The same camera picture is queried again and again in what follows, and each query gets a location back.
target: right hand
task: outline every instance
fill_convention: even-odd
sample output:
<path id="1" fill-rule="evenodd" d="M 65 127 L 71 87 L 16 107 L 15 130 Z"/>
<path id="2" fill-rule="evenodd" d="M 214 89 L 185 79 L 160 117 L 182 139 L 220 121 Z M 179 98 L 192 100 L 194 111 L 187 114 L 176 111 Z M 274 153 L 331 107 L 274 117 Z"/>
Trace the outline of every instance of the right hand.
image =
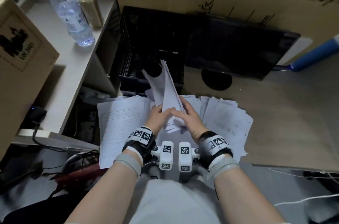
<path id="1" fill-rule="evenodd" d="M 187 102 L 183 97 L 179 96 L 186 113 L 182 111 L 176 111 L 173 110 L 171 113 L 173 116 L 176 116 L 180 119 L 182 119 L 194 140 L 197 144 L 199 144 L 199 137 L 202 135 L 202 133 L 209 131 L 207 128 L 205 128 L 204 124 L 201 121 L 201 118 L 199 117 L 199 114 L 193 109 L 192 105 Z"/>

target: black plastic crate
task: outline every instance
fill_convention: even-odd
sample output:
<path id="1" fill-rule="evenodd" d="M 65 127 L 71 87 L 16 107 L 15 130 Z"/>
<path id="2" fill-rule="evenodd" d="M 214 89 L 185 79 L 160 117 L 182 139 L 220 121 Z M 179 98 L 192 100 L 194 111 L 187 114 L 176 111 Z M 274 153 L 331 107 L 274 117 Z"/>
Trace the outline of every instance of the black plastic crate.
<path id="1" fill-rule="evenodd" d="M 121 90 L 144 94 L 149 85 L 141 70 L 145 69 L 150 76 L 157 77 L 161 73 L 160 60 L 164 59 L 180 93 L 191 23 L 190 15 L 124 7 L 117 52 L 124 55 L 119 75 Z"/>

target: gray wristband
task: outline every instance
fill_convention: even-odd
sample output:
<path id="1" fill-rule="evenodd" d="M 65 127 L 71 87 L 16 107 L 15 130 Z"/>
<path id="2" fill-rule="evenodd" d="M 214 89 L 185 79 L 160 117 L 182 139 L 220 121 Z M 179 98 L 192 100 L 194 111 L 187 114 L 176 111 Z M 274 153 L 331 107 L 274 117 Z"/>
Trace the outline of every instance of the gray wristband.
<path id="1" fill-rule="evenodd" d="M 126 154 L 126 153 L 121 153 L 115 158 L 113 164 L 115 162 L 120 162 L 120 163 L 128 166 L 129 168 L 134 170 L 137 173 L 138 176 L 140 176 L 141 166 L 133 156 Z"/>
<path id="2" fill-rule="evenodd" d="M 223 158 L 212 167 L 211 171 L 207 174 L 207 179 L 214 180 L 220 173 L 239 167 L 238 163 L 232 157 Z"/>

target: shelf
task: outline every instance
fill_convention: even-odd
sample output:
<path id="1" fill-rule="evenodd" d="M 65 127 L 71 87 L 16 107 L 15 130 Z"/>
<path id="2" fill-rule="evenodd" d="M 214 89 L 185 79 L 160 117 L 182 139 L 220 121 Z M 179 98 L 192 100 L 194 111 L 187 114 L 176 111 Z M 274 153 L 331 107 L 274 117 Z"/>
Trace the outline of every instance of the shelf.
<path id="1" fill-rule="evenodd" d="M 84 48 L 75 44 L 48 0 L 35 0 L 26 11 L 30 20 L 60 54 L 36 100 L 39 106 L 47 110 L 46 118 L 40 125 L 42 130 L 62 133 L 91 60 L 99 63 L 95 51 L 107 25 L 108 17 L 117 5 L 116 0 L 98 0 L 98 3 L 104 26 L 93 31 L 95 43 Z"/>

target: hand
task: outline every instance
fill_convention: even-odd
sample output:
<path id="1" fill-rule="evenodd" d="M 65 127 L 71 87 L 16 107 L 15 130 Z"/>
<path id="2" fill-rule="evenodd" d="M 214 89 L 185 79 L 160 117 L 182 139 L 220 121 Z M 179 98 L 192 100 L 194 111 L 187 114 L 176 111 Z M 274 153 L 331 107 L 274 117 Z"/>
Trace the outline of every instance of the hand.
<path id="1" fill-rule="evenodd" d="M 173 116 L 176 116 L 184 120 L 191 134 L 191 137 L 193 138 L 194 142 L 198 144 L 199 137 L 202 135 L 202 133 L 209 130 L 205 128 L 204 124 L 201 121 L 201 118 L 199 117 L 199 114 L 197 114 L 197 112 L 193 109 L 192 105 L 189 102 L 187 102 L 183 97 L 179 96 L 179 98 L 187 114 L 182 111 L 176 110 L 173 110 L 172 114 Z"/>
<path id="2" fill-rule="evenodd" d="M 162 105 L 153 106 L 150 111 L 150 117 L 146 123 L 146 127 L 148 127 L 152 132 L 157 135 L 163 125 L 168 121 L 171 117 L 171 111 L 175 110 L 175 108 L 169 108 L 166 111 L 162 112 Z"/>

